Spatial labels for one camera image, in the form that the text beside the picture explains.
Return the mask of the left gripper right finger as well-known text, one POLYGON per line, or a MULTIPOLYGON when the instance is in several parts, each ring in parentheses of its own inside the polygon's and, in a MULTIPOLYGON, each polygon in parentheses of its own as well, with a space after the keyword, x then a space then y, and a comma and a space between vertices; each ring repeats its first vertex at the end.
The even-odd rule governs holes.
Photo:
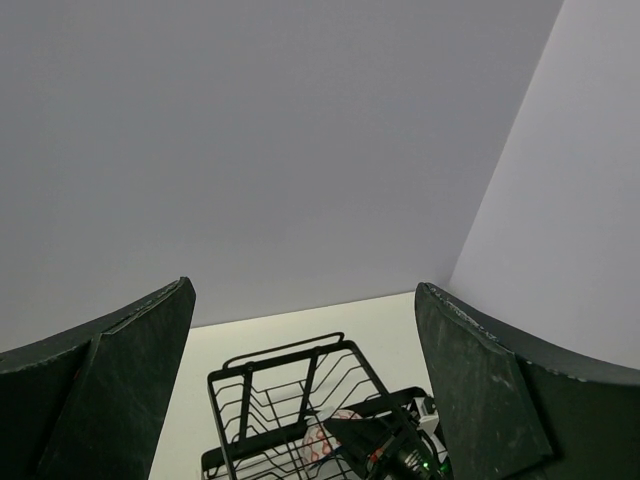
POLYGON ((636 479, 639 372, 495 319, 431 283, 415 318, 456 479, 636 479))

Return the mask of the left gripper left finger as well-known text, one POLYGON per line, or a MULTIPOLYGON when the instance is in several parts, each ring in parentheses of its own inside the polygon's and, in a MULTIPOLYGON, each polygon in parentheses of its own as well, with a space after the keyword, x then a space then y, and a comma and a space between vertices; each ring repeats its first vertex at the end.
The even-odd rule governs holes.
POLYGON ((4 479, 146 479, 196 303, 178 280, 1 355, 4 479))

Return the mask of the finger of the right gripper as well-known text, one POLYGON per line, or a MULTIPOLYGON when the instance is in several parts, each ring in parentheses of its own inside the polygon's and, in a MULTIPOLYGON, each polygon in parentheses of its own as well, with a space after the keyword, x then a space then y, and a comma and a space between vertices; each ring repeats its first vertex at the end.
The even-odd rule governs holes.
POLYGON ((339 454, 346 460, 381 460, 398 450, 398 422, 391 416, 349 419, 330 418, 323 423, 339 442, 339 454))

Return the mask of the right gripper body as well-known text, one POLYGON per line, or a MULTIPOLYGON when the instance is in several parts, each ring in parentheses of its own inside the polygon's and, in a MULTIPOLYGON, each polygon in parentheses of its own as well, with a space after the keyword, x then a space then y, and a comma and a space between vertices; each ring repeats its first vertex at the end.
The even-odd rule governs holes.
POLYGON ((438 435, 438 415, 403 415, 367 420, 373 446, 366 455, 366 479, 452 479, 449 453, 438 435))

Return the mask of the orange patterned bowl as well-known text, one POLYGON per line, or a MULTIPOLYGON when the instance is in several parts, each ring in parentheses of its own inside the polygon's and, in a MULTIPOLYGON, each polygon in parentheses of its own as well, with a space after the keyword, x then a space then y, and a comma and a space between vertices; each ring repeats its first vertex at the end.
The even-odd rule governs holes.
POLYGON ((361 420, 362 416, 350 409, 327 407, 306 419, 307 429, 299 454, 304 467, 310 470, 323 461, 335 457, 341 443, 331 434, 324 422, 331 419, 361 420))

